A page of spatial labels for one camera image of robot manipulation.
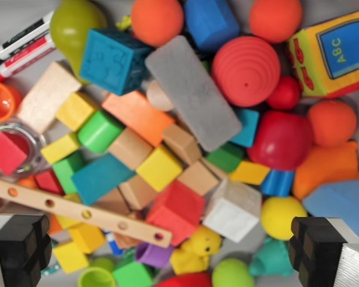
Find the black-padded gripper right finger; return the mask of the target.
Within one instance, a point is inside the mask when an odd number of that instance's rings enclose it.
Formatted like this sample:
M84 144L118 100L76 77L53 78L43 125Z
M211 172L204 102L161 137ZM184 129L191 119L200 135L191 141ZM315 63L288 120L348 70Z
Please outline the black-padded gripper right finger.
M302 286L359 286L359 237L340 218L295 217L288 244Z

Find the black-padded gripper left finger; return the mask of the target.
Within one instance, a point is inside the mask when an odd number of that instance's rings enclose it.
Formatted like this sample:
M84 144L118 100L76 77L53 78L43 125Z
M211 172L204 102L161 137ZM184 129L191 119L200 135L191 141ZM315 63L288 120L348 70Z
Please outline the black-padded gripper left finger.
M0 286L37 286L51 258L46 215L0 214Z

